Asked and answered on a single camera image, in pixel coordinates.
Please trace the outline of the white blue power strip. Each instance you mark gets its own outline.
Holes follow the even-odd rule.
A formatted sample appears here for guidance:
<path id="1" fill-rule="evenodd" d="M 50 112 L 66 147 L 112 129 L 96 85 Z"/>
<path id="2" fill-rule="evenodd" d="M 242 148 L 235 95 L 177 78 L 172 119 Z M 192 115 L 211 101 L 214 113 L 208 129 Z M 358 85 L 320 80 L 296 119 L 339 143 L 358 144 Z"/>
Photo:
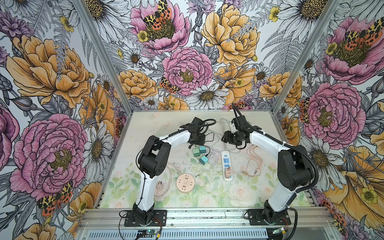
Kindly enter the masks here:
<path id="1" fill-rule="evenodd" d="M 221 159 L 222 159 L 222 169 L 223 169 L 223 176 L 224 176 L 224 180 L 226 182 L 231 182 L 233 180 L 233 170 L 232 170 L 232 165 L 231 165 L 231 156 L 230 156 L 230 152 L 228 151 L 223 151 L 221 153 Z M 230 179 L 226 179 L 225 178 L 225 169 L 230 167 L 231 170 L 232 170 L 232 177 Z"/>

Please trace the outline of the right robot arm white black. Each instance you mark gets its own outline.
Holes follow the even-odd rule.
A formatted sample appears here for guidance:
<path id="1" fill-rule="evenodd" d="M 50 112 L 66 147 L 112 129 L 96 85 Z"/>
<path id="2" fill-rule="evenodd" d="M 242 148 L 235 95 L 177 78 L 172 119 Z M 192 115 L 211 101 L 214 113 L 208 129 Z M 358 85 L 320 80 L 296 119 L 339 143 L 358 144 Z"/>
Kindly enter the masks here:
<path id="1" fill-rule="evenodd" d="M 277 160 L 279 185 L 266 200 L 262 212 L 268 224 L 275 224 L 285 217 L 288 206 L 296 196 L 318 183 L 319 170 L 314 160 L 302 146 L 292 146 L 267 134 L 258 126 L 252 126 L 243 115 L 231 121 L 232 130 L 226 131 L 222 141 L 236 147 L 251 144 L 262 148 Z"/>

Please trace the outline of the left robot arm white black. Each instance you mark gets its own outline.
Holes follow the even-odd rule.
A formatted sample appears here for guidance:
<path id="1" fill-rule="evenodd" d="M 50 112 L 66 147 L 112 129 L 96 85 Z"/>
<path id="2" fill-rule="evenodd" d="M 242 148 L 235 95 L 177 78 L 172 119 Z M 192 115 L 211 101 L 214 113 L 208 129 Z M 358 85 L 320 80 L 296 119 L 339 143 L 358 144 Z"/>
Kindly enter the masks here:
<path id="1" fill-rule="evenodd" d="M 191 123 L 179 127 L 163 137 L 150 136 L 136 156 L 136 165 L 141 172 L 139 195 L 131 213 L 133 222 L 147 226 L 155 219 L 155 188 L 158 177 L 166 169 L 173 148 L 188 143 L 203 146 L 209 127 L 217 123 L 214 119 L 201 120 L 195 117 Z"/>

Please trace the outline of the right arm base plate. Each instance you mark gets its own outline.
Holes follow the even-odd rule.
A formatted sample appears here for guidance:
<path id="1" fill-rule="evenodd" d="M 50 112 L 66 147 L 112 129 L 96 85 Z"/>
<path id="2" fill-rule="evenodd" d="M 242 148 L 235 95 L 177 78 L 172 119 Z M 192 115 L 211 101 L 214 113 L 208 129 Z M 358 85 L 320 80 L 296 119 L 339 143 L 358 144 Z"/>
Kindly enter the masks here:
<path id="1" fill-rule="evenodd" d="M 271 212 L 267 209 L 248 209 L 243 218 L 248 220 L 251 226 L 289 226 L 292 223 L 288 211 Z"/>

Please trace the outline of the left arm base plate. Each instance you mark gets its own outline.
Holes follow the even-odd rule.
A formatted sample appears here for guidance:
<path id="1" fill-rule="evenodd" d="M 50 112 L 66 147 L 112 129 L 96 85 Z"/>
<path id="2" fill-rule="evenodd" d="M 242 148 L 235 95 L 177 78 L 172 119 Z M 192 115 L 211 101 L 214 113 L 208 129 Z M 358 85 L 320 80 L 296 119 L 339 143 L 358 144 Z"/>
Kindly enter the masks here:
<path id="1" fill-rule="evenodd" d="M 125 217 L 125 227 L 165 227 L 167 210 L 153 210 L 141 213 L 141 210 L 128 211 Z"/>

